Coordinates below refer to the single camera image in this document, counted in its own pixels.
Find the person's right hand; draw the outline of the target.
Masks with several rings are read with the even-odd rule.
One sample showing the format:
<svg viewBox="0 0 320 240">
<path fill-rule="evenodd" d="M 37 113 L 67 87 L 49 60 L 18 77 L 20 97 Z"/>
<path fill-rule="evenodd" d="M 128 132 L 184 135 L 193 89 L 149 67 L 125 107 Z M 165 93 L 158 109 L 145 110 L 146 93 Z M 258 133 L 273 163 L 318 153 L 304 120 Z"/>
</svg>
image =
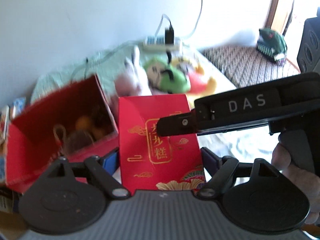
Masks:
<svg viewBox="0 0 320 240">
<path fill-rule="evenodd" d="M 319 224 L 319 177 L 292 164 L 289 151 L 281 143 L 273 150 L 271 164 L 307 196 L 310 213 L 305 223 Z"/>
</svg>

